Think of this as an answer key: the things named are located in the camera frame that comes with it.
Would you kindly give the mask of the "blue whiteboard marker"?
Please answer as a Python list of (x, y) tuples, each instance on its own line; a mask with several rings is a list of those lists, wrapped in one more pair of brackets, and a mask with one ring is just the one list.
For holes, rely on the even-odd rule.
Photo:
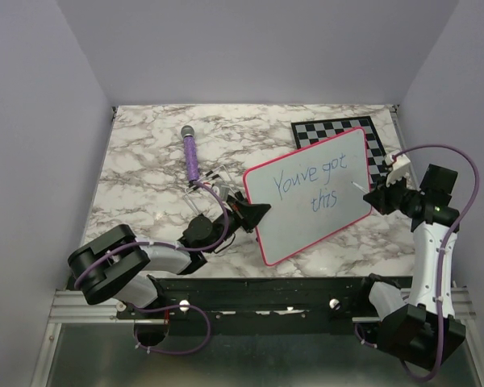
[(363, 194), (368, 194), (369, 193), (369, 189), (366, 189), (365, 187), (357, 184), (355, 181), (352, 181), (352, 184), (357, 188), (359, 189)]

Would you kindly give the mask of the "pink framed whiteboard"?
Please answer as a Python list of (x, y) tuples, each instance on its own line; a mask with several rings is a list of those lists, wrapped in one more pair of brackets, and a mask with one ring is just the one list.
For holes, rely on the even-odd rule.
[(279, 156), (248, 169), (250, 203), (270, 204), (256, 227), (262, 259), (274, 266), (372, 212), (352, 181), (370, 188), (362, 128)]

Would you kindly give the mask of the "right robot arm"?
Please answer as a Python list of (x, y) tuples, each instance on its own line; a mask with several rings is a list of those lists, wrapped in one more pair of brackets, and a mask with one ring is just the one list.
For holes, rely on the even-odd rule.
[(409, 189), (406, 178), (394, 184), (381, 178), (363, 197), (380, 214), (399, 211), (411, 220), (415, 265), (408, 298), (392, 280), (371, 274), (355, 306), (366, 316), (378, 313), (378, 350), (426, 370), (442, 364), (465, 339), (451, 298), (460, 213), (449, 203), (456, 180), (457, 172), (431, 164), (418, 190)]

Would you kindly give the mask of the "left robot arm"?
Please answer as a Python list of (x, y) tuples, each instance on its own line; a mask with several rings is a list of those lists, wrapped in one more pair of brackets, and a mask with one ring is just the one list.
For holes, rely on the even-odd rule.
[(240, 192), (229, 195), (216, 220), (197, 215), (174, 243), (138, 240), (127, 224), (120, 224), (70, 254), (73, 287), (90, 305), (113, 298), (155, 318), (162, 311), (163, 290), (143, 271), (195, 273), (207, 263), (206, 254), (231, 246), (239, 229), (251, 233), (270, 209), (270, 204), (249, 203)]

